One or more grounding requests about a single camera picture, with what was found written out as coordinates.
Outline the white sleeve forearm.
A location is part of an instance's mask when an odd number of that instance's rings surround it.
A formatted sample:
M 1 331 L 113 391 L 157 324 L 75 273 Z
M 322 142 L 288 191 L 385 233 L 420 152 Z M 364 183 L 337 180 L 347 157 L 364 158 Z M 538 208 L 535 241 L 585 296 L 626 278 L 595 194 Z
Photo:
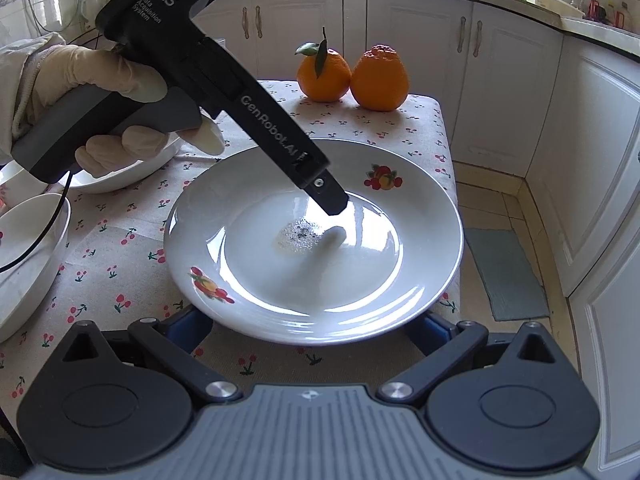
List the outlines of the white sleeve forearm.
M 65 46 L 57 32 L 20 39 L 1 48 L 1 163 L 11 160 L 13 141 L 26 131 L 26 108 L 43 60 Z

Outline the left gloved hand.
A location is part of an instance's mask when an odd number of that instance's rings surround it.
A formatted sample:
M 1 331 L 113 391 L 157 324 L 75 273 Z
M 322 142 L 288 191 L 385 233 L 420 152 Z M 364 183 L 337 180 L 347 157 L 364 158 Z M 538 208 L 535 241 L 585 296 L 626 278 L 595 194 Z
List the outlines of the left gloved hand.
M 165 81 L 151 67 L 129 62 L 113 52 L 58 46 L 50 49 L 36 77 L 27 105 L 29 122 L 35 124 L 48 107 L 82 84 L 116 91 L 141 103 L 157 102 L 167 93 Z M 131 126 L 120 136 L 92 136 L 75 151 L 75 159 L 83 170 L 98 178 L 157 156 L 167 139 L 165 133 Z

